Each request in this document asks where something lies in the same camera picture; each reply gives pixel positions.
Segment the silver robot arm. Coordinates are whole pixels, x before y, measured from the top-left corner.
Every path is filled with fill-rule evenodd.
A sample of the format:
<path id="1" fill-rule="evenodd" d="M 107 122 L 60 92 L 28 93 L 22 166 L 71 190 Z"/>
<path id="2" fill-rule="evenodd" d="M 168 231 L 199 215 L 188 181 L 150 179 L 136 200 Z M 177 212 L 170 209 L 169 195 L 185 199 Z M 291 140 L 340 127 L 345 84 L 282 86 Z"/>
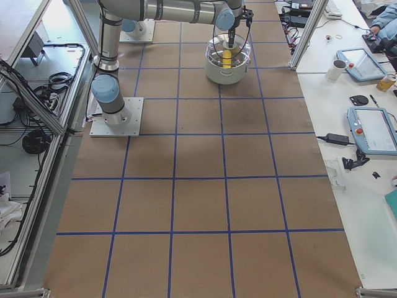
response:
<path id="1" fill-rule="evenodd" d="M 214 83 L 230 85 L 240 82 L 248 71 L 249 49 L 236 35 L 236 28 L 242 20 L 251 22 L 252 12 L 242 1 L 99 1 L 98 5 L 100 32 L 91 92 L 110 127 L 125 125 L 133 117 L 118 82 L 121 34 L 145 42 L 157 20 L 209 24 L 221 34 L 214 36 L 207 47 L 207 77 Z"/>

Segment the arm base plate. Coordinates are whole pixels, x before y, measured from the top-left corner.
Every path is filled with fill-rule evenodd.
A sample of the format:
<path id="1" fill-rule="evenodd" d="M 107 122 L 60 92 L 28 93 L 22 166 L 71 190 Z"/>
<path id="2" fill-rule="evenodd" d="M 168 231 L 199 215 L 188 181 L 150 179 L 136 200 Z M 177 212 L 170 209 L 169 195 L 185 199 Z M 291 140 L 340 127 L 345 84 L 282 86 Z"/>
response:
<path id="1" fill-rule="evenodd" d="M 137 137 L 140 134 L 144 99 L 142 97 L 123 98 L 124 108 L 116 114 L 106 114 L 98 103 L 92 116 L 89 135 L 91 137 Z"/>
<path id="2" fill-rule="evenodd" d="M 145 19 L 135 21 L 124 19 L 120 33 L 120 43 L 152 43 L 154 36 L 155 21 Z"/>

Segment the person hand at desk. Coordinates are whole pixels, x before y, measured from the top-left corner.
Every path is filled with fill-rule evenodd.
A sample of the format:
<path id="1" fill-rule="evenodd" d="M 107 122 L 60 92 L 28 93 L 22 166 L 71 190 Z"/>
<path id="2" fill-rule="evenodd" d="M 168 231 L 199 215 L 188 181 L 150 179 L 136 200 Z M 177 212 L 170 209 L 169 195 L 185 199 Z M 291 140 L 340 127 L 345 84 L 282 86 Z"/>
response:
<path id="1" fill-rule="evenodd" d="M 370 32 L 373 35 L 378 35 L 380 30 L 381 30 L 381 28 L 378 25 L 373 25 L 373 26 L 370 27 Z"/>

